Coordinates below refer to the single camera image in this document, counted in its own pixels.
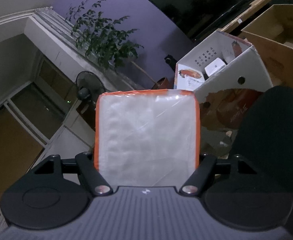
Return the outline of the black standing fan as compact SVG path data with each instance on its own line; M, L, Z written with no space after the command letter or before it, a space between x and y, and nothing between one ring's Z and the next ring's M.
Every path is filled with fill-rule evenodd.
M106 92L103 83L93 72L80 72L75 84L77 98L85 103L97 103L99 96Z

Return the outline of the potted ficus tree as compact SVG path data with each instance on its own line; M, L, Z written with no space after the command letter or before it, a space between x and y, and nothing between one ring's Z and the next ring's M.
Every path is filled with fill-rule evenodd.
M97 65L105 70L111 69L117 74L131 71L129 76L142 73L152 82L152 89L171 88L168 78L156 80L137 64L139 51L144 46L131 37L138 29L119 27L129 15L115 19L105 16L101 9L105 1L97 0L89 6L89 0L84 0L69 6L65 21L72 25L70 35L75 38L74 46L84 52L85 58L94 57Z

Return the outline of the black television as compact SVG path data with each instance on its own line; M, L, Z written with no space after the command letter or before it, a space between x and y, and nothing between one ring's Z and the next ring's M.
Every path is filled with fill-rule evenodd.
M190 40L205 38L248 9L254 0L148 0Z

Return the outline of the brown cardboard box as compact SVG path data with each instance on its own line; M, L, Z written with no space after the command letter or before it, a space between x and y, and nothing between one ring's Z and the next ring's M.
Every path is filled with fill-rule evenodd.
M255 46L273 84L293 88L293 4L271 6L242 33Z

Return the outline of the white apple cardboard box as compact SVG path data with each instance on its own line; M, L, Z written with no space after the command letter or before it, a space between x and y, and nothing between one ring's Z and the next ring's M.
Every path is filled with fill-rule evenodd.
M226 66L208 77L216 58ZM243 116L273 84L253 44L215 31L176 63L175 89L192 91L200 103L201 151L226 155Z

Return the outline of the wooden TV stand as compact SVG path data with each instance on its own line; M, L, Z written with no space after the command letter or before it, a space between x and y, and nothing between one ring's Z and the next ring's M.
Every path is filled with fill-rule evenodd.
M275 2L275 0L254 0L250 3L248 9L218 30L234 36L239 36L239 34L236 33L241 33L241 30L265 10L267 10L271 6L272 2Z

